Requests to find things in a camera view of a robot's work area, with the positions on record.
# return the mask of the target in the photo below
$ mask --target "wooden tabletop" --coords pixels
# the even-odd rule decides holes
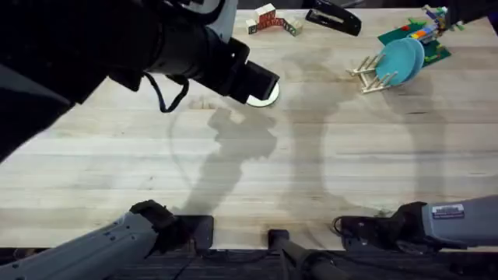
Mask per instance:
[[[289,11],[303,18],[305,11]],[[412,201],[498,191],[498,38],[486,19],[441,42],[451,58],[409,84],[359,95],[346,73],[382,49],[378,35],[418,9],[355,9],[359,37],[313,23],[234,36],[280,75],[281,97],[254,109],[200,85],[161,114],[106,80],[90,99],[0,166],[0,247],[52,247],[154,199],[176,214],[211,214],[215,248],[266,247],[288,229],[309,248],[342,248],[338,215],[376,215]],[[168,101],[179,87],[158,82]]]

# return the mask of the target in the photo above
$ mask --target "gray robot arm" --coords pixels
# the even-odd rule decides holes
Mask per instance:
[[[498,195],[422,208],[427,236],[459,247],[498,246]]]
[[[112,224],[54,249],[0,267],[2,280],[101,280],[146,258],[162,233],[174,231],[175,218],[154,201],[133,206]]]
[[[498,246],[498,195],[401,206],[392,217],[342,216],[333,222],[345,249],[371,245],[411,254]]]

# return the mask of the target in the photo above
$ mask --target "blue plate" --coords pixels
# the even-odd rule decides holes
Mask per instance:
[[[420,41],[413,39],[413,38],[405,38],[402,39],[410,43],[413,48],[415,49],[415,66],[413,67],[412,73],[410,76],[405,80],[405,82],[415,78],[417,74],[419,74],[420,70],[422,70],[423,67],[423,62],[426,57],[426,50],[423,48],[422,43]]]
[[[397,86],[403,83],[412,74],[415,67],[415,48],[406,40],[394,40],[390,42],[381,52],[385,54],[375,71],[382,79],[386,74],[398,72],[389,82],[390,86]]]

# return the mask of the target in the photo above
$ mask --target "wooden alphabet block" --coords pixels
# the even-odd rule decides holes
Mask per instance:
[[[269,20],[264,21],[264,22],[260,22],[260,23],[258,23],[258,30],[263,30],[271,25],[272,25],[272,22]]]
[[[277,26],[283,26],[283,20],[284,19],[276,18],[276,25]]]
[[[247,26],[247,33],[250,35],[258,31],[258,24],[254,19],[246,20],[246,26]]]
[[[275,18],[276,9],[272,4],[257,8],[255,11],[257,23],[262,23]]]
[[[303,32],[303,23],[293,17],[286,17],[286,25],[284,28],[287,32],[291,33],[294,37]]]

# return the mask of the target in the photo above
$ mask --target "white disc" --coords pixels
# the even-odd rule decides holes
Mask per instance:
[[[247,104],[258,108],[270,106],[279,98],[279,95],[280,95],[280,86],[278,83],[276,83],[275,86],[273,87],[270,97],[267,100],[261,101],[254,96],[249,96],[249,98],[247,99]]]

